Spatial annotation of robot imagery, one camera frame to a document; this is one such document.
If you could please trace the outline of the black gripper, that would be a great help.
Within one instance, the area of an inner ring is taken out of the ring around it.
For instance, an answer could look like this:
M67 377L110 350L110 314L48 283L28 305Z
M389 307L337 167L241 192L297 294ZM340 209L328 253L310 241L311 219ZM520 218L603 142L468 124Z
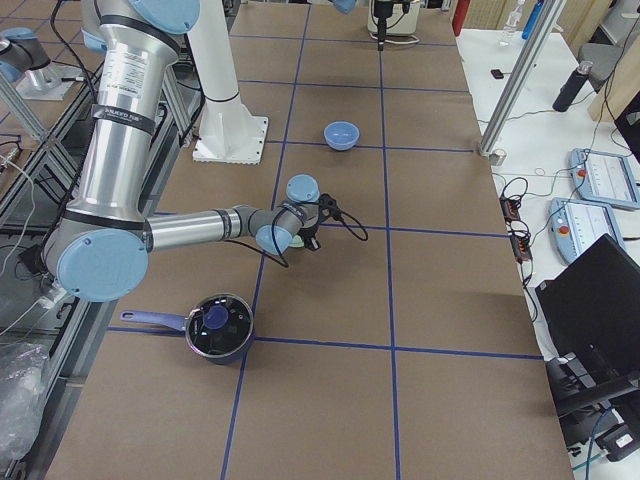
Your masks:
M377 19L377 49L384 50L387 34L387 19L393 15L396 5L401 6L403 14L407 14L410 10L410 0L374 0L373 16Z
M305 242L305 247L308 250L319 250L321 245L316 238L319 230L319 225L313 225L309 227L303 227L298 231L298 236Z

